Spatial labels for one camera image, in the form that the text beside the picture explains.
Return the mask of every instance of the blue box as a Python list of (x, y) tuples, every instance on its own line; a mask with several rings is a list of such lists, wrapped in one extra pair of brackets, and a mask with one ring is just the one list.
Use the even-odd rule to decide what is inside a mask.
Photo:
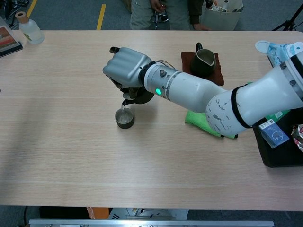
[(262, 137), (271, 146), (271, 148), (275, 148), (289, 140), (289, 137), (272, 119), (269, 119), (267, 122), (259, 125), (259, 128)]

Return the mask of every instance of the green sponge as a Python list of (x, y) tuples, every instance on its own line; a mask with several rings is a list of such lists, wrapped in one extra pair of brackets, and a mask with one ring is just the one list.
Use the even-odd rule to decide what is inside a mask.
[[(205, 113), (195, 113), (192, 111), (188, 111), (185, 117), (185, 123), (193, 124), (195, 126), (198, 126), (199, 128), (205, 130), (206, 132), (218, 136), (218, 137), (223, 137), (219, 133), (217, 133), (215, 130), (213, 130), (207, 120), (206, 120), (206, 114)], [(235, 136), (227, 136), (228, 138), (235, 139), (238, 137), (238, 135)]]

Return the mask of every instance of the brown coaster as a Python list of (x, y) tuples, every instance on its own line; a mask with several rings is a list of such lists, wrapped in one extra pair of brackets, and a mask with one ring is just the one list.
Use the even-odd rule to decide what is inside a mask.
[[(181, 53), (181, 59), (182, 59), (182, 70), (183, 72), (189, 73), (191, 75), (194, 75), (191, 71), (190, 71), (190, 62), (193, 59), (195, 53), (193, 52), (182, 52)], [(203, 79), (207, 79), (210, 80), (211, 82), (219, 85), (219, 86), (223, 86), (224, 85), (224, 79), (223, 76), (221, 74), (221, 65), (220, 65), (220, 61), (219, 61), (219, 55), (218, 53), (214, 54), (215, 59), (216, 59), (216, 68), (214, 69), (213, 73), (206, 76), (206, 77), (201, 77)]]

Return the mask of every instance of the person's hand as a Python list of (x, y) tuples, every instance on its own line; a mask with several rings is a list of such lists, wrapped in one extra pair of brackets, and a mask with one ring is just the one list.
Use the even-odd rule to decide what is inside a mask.
[(211, 29), (202, 24), (193, 24), (196, 31), (210, 31)]
[(165, 10), (165, 6), (160, 3), (160, 0), (150, 0), (151, 7), (158, 13)]

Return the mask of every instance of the khaki pants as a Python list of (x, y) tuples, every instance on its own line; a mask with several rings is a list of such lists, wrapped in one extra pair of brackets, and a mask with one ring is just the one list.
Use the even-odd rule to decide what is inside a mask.
[[(190, 30), (187, 0), (162, 0), (166, 5), (171, 30)], [(149, 0), (132, 0), (131, 29), (148, 30), (154, 10)]]

